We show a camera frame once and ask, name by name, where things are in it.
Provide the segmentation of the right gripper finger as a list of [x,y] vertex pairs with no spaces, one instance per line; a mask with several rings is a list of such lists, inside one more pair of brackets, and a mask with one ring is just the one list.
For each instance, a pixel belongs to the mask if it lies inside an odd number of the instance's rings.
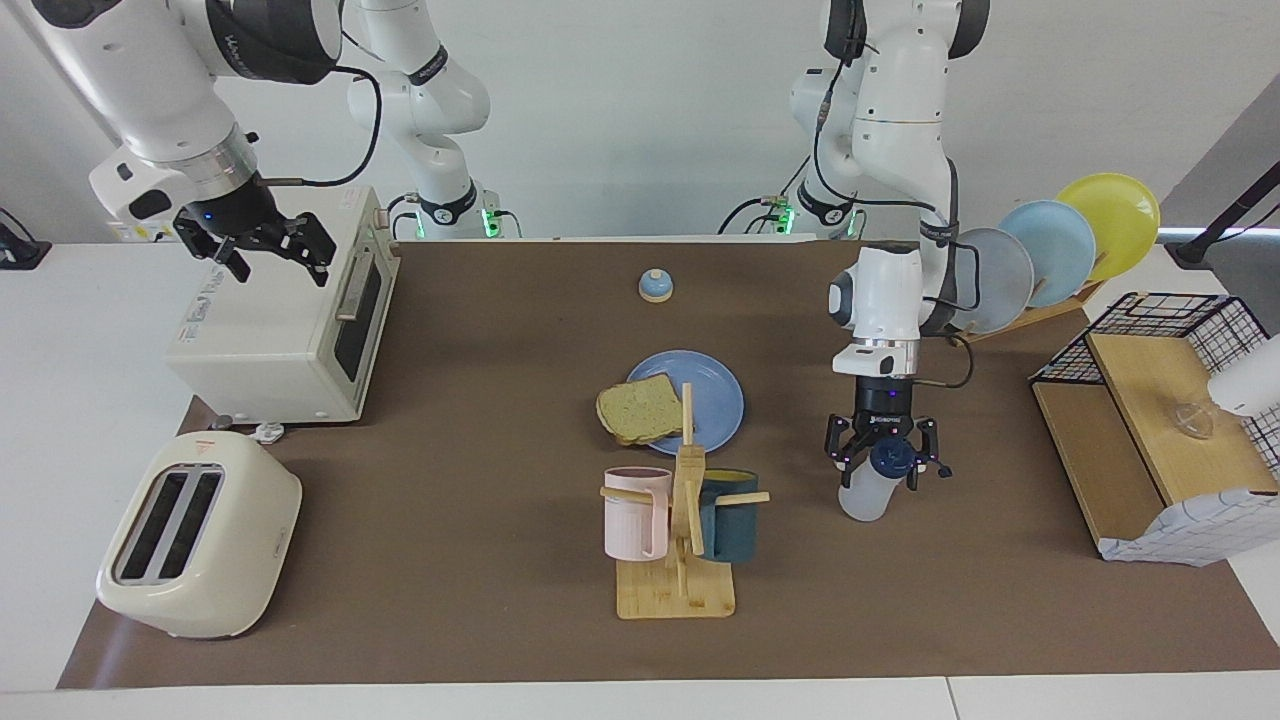
[[211,260],[224,266],[239,283],[248,281],[251,269],[241,256],[234,238],[215,238],[186,211],[180,211],[174,218],[173,228],[193,258]]
[[300,264],[316,287],[325,287],[337,243],[310,211],[262,223],[262,250]]

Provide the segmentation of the dark teal mug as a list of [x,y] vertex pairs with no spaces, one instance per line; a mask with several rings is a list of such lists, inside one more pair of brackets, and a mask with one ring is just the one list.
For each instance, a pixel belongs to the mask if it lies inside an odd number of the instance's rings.
[[703,552],[712,562],[749,562],[756,552],[756,505],[719,506],[716,501],[731,495],[759,491],[755,473],[708,468],[699,495]]

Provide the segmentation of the pink mug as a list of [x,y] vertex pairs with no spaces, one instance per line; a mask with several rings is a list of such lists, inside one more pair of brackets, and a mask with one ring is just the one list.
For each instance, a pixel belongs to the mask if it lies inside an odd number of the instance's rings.
[[607,556],[630,562],[663,559],[669,551],[671,471],[660,468],[622,466],[605,470],[604,486],[639,492],[643,502],[605,498],[603,547]]

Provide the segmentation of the white toaster oven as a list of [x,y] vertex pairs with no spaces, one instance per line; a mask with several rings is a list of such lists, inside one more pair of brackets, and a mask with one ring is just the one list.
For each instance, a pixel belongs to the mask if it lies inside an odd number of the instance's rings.
[[288,217],[311,211],[335,242],[324,286],[298,264],[248,252],[238,282],[210,269],[166,348],[166,366],[241,425],[347,423],[364,413],[399,259],[366,184],[279,188]]

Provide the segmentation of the squeeze bottle with navy cap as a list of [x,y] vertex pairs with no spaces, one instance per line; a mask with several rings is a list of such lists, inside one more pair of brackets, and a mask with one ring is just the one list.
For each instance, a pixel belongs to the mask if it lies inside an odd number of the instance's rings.
[[931,462],[938,465],[940,477],[952,475],[950,466],[927,451],[915,450],[905,438],[878,439],[860,462],[838,462],[840,506],[858,521],[876,521],[884,515],[895,489],[904,482],[914,488],[918,473]]

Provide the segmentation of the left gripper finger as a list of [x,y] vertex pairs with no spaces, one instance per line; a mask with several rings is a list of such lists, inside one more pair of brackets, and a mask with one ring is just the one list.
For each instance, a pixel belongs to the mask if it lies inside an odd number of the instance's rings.
[[911,469],[909,470],[905,486],[909,491],[916,491],[920,474],[925,473],[931,464],[937,466],[940,477],[943,477],[943,464],[940,460],[938,423],[932,416],[924,416],[916,421],[922,443],[915,450]]
[[851,416],[831,414],[826,427],[824,454],[841,471],[852,471],[861,454],[870,447],[870,414]]

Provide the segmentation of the pale grey plate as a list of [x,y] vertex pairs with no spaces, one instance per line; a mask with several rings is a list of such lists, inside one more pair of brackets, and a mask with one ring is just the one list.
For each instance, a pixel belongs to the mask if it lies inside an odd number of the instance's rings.
[[1025,247],[1010,233],[973,228],[957,237],[954,277],[956,310],[950,324],[973,334],[1010,325],[1027,307],[1034,268]]

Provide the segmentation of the wooden plate rack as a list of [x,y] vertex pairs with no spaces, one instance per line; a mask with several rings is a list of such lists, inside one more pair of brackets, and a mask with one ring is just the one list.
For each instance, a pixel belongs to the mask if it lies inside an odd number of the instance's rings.
[[970,323],[969,325],[965,325],[959,332],[959,334],[964,340],[968,340],[970,342],[977,342],[991,337],[996,337],[997,334],[1014,332],[1021,329],[1023,327],[1036,324],[1038,322],[1046,322],[1048,319],[1060,316],[1066,313],[1074,313],[1076,310],[1082,310],[1085,306],[1085,302],[1103,284],[1105,284],[1103,281],[1091,282],[1085,284],[1078,293],[1073,295],[1071,297],[1064,300],[1060,304],[1055,304],[1046,307],[1028,307],[1020,314],[1020,316],[1018,316],[1012,323],[1010,323],[1002,329],[993,331],[989,333],[978,333],[975,331],[977,325],[974,323]]

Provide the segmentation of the brown table mat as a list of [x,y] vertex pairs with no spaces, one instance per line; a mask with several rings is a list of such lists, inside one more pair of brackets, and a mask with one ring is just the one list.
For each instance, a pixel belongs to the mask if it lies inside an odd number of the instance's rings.
[[[287,432],[302,483],[268,611],[183,641],[91,610],[65,688],[383,682],[1207,673],[1280,667],[1225,562],[1100,559],[1027,380],[1082,314],[977,345],[922,388],[954,475],[863,524],[837,503],[826,423],[852,407],[827,315],[852,243],[407,243],[364,416]],[[640,275],[675,292],[650,304]],[[598,392],[692,348],[746,413],[714,451],[772,500],[727,619],[623,621],[602,548],[618,446]]]

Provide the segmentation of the black stand base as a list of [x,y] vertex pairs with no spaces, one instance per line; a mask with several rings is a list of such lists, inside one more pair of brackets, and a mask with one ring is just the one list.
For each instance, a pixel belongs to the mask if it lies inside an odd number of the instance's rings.
[[37,240],[22,220],[0,206],[0,270],[32,270],[51,249],[50,241]]

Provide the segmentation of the white checkered cloth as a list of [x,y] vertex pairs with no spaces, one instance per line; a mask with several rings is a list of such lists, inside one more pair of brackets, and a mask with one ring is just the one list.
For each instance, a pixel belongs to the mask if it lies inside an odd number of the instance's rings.
[[1172,505],[1135,539],[1105,537],[1097,548],[1106,561],[1203,568],[1275,541],[1280,541],[1280,495],[1235,488]]

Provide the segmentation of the wooden two-level shelf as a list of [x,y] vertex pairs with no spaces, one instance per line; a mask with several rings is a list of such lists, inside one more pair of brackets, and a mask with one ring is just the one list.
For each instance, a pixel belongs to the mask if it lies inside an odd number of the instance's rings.
[[[1089,332],[1076,364],[1032,383],[1085,524],[1102,538],[1135,539],[1165,509],[1199,495],[1245,488],[1280,495],[1280,470],[1265,459],[1245,419],[1210,398],[1210,373],[1189,340]],[[1175,428],[1175,404],[1215,410],[1215,434]]]

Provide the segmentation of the yellow plate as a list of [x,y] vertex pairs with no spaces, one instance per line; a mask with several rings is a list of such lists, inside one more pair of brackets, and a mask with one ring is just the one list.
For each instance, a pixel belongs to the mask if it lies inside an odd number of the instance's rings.
[[1091,283],[1129,272],[1158,238],[1158,200],[1134,177],[1115,172],[1084,176],[1060,190],[1055,199],[1078,210],[1093,231]]

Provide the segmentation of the light blue plate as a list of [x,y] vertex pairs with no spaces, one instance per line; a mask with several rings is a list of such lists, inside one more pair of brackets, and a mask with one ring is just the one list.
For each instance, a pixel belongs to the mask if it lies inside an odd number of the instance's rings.
[[1094,265],[1094,233],[1075,209],[1056,200],[1025,202],[997,228],[1023,245],[1033,264],[1029,307],[1047,307],[1074,296]]

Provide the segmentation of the wooden mug tree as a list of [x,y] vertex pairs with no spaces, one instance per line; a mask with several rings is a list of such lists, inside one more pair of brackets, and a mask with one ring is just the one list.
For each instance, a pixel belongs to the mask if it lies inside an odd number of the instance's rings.
[[[700,557],[699,495],[707,470],[707,452],[694,437],[692,395],[692,386],[684,383],[684,429],[671,470],[669,551],[666,557],[649,562],[614,560],[616,614],[622,620],[728,618],[736,610],[731,562],[712,562]],[[604,482],[599,495],[603,501],[609,497],[645,500],[639,492],[608,488]],[[769,493],[756,491],[721,497],[716,503],[764,503],[769,498]]]

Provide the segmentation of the white rounded device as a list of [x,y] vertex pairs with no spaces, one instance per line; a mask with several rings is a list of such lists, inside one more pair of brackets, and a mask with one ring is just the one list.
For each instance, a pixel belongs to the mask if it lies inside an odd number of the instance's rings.
[[1280,405],[1280,336],[1212,375],[1207,391],[1220,409],[1236,416],[1258,416]]

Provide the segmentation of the cream two-slot toaster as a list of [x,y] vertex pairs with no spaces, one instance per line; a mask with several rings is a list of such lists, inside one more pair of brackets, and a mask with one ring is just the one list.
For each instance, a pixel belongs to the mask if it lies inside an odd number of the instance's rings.
[[302,498],[298,477],[248,436],[172,438],[111,538],[99,602],[178,638],[247,632],[269,606]]

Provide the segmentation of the slice of bread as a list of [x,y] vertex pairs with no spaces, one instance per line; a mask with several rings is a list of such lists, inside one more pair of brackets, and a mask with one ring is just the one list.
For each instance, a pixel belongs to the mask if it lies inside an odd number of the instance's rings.
[[618,445],[649,445],[684,429],[684,406],[671,378],[659,373],[603,389],[596,418]]

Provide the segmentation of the blue round plate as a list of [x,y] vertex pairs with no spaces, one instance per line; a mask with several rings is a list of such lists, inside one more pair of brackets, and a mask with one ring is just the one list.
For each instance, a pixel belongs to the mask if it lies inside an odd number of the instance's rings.
[[678,389],[690,383],[694,389],[694,437],[707,452],[727,445],[737,433],[745,397],[737,377],[710,355],[687,348],[672,348],[641,360],[626,377],[641,380],[666,374]]

